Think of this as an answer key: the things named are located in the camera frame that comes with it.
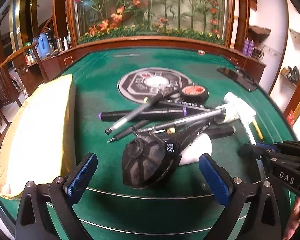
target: metal screw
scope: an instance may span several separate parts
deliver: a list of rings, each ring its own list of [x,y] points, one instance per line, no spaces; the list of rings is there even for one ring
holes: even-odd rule
[[[240,184],[242,182],[242,179],[235,177],[235,178],[233,178],[233,181],[235,184]]]
[[[31,186],[33,185],[33,183],[34,183],[34,182],[33,182],[32,180],[31,180],[31,181],[28,181],[27,184],[26,184],[26,186],[27,186],[27,187],[31,187]]]
[[[59,184],[59,183],[63,182],[63,177],[59,176],[54,181]]]
[[[270,182],[267,181],[267,180],[266,180],[263,184],[264,184],[266,187],[270,187],[270,186],[271,186]]]

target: green table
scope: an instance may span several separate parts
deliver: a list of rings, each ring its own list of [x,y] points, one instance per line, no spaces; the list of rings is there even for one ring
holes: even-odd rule
[[[74,63],[63,74],[71,73],[76,85],[75,150],[77,163],[88,152],[98,156],[98,169],[81,201],[73,206],[94,239],[203,239],[223,210],[214,201],[198,164],[179,167],[162,188],[137,190],[123,185],[121,156],[130,135],[107,144],[110,138],[104,130],[108,122],[96,117],[102,111],[133,109],[138,104],[125,99],[117,89],[118,80],[128,72],[146,67],[177,70],[192,81],[208,87],[208,106],[223,104],[231,91],[257,112],[256,121],[266,142],[295,139],[278,109],[261,90],[247,92],[217,71],[218,67],[234,68],[225,58],[196,51],[167,48],[129,48],[94,52]],[[240,121],[231,125],[236,133],[212,141],[212,157],[231,176],[245,182],[258,183],[260,176],[254,160],[243,160],[237,150],[248,142]],[[257,133],[252,128],[255,138]],[[278,194],[282,224],[290,212],[292,196],[287,191]],[[2,199],[4,206],[16,218],[18,201]],[[49,211],[61,238],[67,239],[51,205]],[[246,204],[230,237],[234,239],[244,221]]]

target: paint bottle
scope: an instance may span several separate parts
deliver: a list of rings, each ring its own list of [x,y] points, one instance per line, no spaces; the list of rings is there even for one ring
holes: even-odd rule
[[[250,44],[250,41],[249,41],[249,39],[247,38],[247,39],[244,41],[244,44],[243,44],[242,54],[247,55],[247,53],[248,53],[248,48],[249,48],[249,44]]]
[[[252,52],[254,50],[254,42],[253,40],[249,43],[249,47],[248,47],[248,53],[247,53],[247,56],[248,57],[251,57],[252,56]]]

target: white bottle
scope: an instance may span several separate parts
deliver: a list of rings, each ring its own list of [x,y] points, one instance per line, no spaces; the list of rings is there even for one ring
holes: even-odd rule
[[[68,50],[68,42],[67,42],[67,39],[66,37],[63,38],[63,45],[65,46],[65,50]]]

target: kettle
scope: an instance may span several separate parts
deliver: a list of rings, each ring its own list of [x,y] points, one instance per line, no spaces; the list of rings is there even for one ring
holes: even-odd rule
[[[49,40],[45,33],[40,34],[37,47],[39,58],[44,58],[47,54],[50,54]]]

